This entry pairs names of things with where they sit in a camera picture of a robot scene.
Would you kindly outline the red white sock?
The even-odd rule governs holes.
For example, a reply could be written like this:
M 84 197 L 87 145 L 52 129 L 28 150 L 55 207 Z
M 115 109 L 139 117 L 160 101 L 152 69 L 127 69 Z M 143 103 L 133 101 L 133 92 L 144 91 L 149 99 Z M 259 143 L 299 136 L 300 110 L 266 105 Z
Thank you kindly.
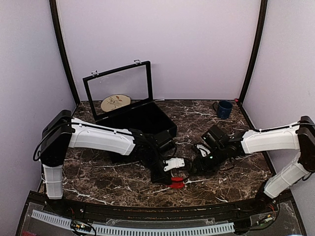
M 180 189 L 180 188 L 184 188 L 184 186 L 185 186 L 184 178 L 182 178 L 182 177 L 172 177 L 171 181 L 172 182 L 169 185 L 170 188 Z

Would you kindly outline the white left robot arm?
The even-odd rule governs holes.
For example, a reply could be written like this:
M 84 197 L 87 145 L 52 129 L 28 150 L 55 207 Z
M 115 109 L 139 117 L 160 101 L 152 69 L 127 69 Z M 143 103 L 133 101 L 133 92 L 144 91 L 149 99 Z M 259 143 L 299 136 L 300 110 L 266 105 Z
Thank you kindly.
M 153 135 L 132 128 L 115 129 L 82 121 L 72 117 L 71 111 L 62 110 L 44 128 L 33 160 L 42 163 L 51 208 L 58 214 L 66 214 L 69 202 L 62 198 L 62 168 L 68 148 L 91 148 L 131 156 L 150 170 L 152 183 L 181 188 L 185 180 L 172 177 L 171 170 L 183 168 L 184 159 L 163 157 L 164 152 L 175 147 L 167 131 Z

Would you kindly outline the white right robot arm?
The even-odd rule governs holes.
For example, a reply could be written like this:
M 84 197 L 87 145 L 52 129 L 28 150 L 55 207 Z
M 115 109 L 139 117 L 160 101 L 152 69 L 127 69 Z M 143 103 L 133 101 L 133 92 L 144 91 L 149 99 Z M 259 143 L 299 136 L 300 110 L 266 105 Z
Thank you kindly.
M 262 213 L 271 199 L 315 171 L 315 124 L 309 116 L 282 127 L 245 130 L 231 136 L 213 125 L 202 139 L 210 153 L 193 160 L 190 172 L 195 175 L 213 172 L 221 163 L 236 156 L 281 149 L 298 151 L 280 173 L 262 185 L 261 193 L 251 203 L 255 213 Z

